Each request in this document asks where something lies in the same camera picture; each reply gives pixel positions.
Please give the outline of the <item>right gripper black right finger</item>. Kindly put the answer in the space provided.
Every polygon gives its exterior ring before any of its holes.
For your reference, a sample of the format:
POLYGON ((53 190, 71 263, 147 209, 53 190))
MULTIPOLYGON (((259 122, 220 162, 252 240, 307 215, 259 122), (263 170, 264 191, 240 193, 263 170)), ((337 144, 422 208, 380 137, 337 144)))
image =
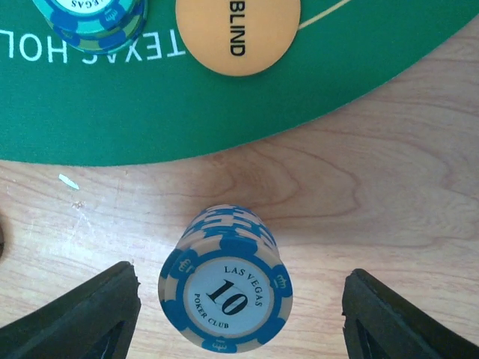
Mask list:
POLYGON ((477 358, 478 346, 428 316, 364 269, 346 278, 349 358, 477 358))

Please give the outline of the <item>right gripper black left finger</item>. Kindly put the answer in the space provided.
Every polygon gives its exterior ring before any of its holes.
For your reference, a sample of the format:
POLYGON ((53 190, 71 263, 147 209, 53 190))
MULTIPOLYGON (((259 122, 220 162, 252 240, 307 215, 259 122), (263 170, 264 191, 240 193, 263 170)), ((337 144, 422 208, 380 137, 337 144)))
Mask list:
POLYGON ((97 276, 1 328, 2 358, 125 358, 141 301, 133 265, 97 276))

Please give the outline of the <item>blue white poker chip stack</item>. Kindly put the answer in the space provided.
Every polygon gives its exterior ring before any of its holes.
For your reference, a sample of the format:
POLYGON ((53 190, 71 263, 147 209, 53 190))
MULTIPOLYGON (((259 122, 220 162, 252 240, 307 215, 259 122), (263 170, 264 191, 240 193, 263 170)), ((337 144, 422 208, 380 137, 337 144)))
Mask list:
POLYGON ((293 306, 293 285, 269 228, 245 207, 222 204, 190 222, 165 261, 159 303, 190 342, 221 354, 274 338, 293 306))

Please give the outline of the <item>teal blue chips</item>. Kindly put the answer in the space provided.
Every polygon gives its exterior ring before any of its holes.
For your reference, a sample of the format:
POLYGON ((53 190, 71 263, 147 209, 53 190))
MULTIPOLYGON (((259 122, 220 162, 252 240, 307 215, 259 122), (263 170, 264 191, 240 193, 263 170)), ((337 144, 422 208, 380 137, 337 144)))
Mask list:
POLYGON ((146 0, 34 0, 49 27, 68 45, 92 55, 110 55, 142 33, 146 0))

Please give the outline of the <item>round green poker mat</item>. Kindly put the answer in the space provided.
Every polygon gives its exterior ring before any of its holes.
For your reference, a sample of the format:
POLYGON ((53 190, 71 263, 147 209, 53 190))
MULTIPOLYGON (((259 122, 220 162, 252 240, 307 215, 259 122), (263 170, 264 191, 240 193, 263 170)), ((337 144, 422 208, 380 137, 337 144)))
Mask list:
POLYGON ((1 3, 1 157, 49 165, 166 162, 321 117, 411 67, 478 14, 476 1, 304 1, 284 57, 247 77, 199 64, 172 1, 113 55, 68 46, 31 1, 1 3))

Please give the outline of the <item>orange big blind button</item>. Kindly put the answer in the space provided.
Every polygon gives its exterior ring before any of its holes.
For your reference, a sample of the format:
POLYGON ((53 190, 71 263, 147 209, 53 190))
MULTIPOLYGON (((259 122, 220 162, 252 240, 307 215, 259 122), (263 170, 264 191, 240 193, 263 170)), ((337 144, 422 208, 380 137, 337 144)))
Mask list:
POLYGON ((250 76, 275 64, 299 27, 299 0, 180 0, 177 27, 192 56, 213 72, 250 76))

